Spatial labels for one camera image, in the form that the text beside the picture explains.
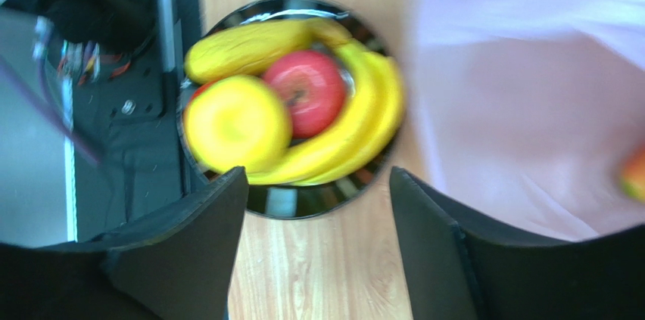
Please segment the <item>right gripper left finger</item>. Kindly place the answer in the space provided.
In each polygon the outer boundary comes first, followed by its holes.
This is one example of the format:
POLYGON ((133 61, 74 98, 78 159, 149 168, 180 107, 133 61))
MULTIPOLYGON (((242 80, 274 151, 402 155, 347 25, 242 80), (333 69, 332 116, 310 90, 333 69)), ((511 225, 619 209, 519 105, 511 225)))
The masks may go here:
POLYGON ((1 246, 3 319, 222 319, 248 199, 241 167, 85 242, 1 246))

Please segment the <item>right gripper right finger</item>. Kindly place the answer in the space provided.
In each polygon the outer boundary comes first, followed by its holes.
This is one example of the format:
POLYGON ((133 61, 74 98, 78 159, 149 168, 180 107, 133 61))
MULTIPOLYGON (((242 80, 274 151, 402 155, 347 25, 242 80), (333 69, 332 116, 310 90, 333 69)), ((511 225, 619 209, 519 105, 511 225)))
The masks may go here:
POLYGON ((568 242, 499 222, 405 169, 389 179, 415 319, 642 319, 644 227, 568 242))

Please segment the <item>green fruit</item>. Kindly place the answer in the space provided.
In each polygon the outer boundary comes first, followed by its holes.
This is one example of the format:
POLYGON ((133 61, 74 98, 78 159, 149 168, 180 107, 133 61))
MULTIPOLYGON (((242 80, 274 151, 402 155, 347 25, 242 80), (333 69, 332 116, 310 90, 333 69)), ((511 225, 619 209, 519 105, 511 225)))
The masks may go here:
POLYGON ((270 168, 291 142, 291 118, 278 95, 255 76, 215 82, 184 109, 185 140, 194 158, 215 172, 270 168))

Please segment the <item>yellow banana bunch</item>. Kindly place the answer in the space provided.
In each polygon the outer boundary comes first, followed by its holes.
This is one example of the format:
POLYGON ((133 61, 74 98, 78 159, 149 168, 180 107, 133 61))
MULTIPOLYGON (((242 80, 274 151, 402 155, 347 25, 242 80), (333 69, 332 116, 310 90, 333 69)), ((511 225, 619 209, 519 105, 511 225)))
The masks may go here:
POLYGON ((392 57, 351 39, 335 48, 355 93, 324 132, 288 149, 269 172, 250 174, 252 185, 309 186, 333 182, 365 166, 400 127, 406 89, 392 57))

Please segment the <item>pink plastic bag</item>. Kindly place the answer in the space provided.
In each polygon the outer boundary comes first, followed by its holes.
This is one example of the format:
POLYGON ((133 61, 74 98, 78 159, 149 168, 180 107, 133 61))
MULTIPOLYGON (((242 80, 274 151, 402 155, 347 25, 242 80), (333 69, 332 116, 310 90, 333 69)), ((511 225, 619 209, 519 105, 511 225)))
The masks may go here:
POLYGON ((644 0, 410 0, 429 181, 570 241, 644 222, 618 174, 644 144, 644 0))

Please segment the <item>red apple fruit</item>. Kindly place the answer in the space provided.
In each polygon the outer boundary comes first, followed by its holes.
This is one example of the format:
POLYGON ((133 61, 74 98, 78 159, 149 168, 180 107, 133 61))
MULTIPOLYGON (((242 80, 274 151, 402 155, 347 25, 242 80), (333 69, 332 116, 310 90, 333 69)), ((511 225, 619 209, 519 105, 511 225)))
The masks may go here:
POLYGON ((278 59, 262 75, 291 115, 292 136, 311 138, 323 132, 344 106, 346 86, 336 62, 314 50, 295 51, 278 59))

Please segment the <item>red tomato fruit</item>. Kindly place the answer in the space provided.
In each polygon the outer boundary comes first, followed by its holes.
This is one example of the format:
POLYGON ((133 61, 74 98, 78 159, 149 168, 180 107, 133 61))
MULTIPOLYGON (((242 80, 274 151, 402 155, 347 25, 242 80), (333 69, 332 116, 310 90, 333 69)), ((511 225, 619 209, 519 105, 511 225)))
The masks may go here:
POLYGON ((189 100, 190 100, 190 101, 192 101, 193 99, 197 98, 197 97, 198 97, 199 95, 201 95, 201 94, 202 94, 206 89, 210 88, 213 84, 214 84, 214 82, 208 82, 208 83, 206 83, 206 84, 204 84, 204 85, 201 85, 199 88, 197 88, 197 89, 195 90, 195 92, 192 94, 192 96, 190 97, 190 99, 189 99, 189 100))

